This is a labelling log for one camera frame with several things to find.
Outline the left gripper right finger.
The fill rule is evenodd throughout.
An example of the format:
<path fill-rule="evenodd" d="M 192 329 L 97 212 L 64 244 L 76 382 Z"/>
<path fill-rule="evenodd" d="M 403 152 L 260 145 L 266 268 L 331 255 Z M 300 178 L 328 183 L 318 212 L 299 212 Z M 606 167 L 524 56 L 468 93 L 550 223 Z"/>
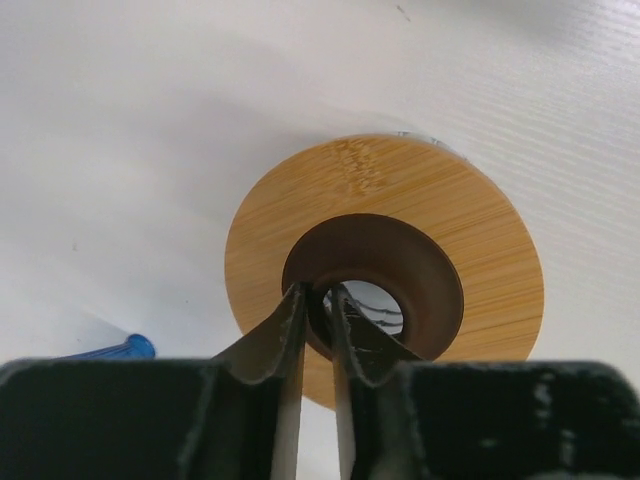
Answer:
<path fill-rule="evenodd" d="M 422 361 L 331 293 L 345 479 L 635 479 L 639 400 L 597 362 Z"/>

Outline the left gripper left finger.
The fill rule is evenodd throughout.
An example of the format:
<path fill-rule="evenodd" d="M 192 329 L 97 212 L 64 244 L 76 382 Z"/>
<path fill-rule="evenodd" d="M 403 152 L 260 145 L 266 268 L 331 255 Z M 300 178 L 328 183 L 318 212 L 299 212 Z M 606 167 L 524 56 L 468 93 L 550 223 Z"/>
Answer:
<path fill-rule="evenodd" d="M 29 359 L 1 369 L 5 479 L 291 479 L 306 289 L 210 359 Z"/>

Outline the blue cone dripper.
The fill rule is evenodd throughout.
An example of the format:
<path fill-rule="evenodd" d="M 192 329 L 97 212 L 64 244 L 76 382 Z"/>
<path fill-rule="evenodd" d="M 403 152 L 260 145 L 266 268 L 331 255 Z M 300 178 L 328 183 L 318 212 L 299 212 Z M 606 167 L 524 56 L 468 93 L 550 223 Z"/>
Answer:
<path fill-rule="evenodd" d="M 65 359 L 154 359 L 155 357 L 155 347 L 147 337 L 131 334 L 121 344 L 65 356 Z"/>

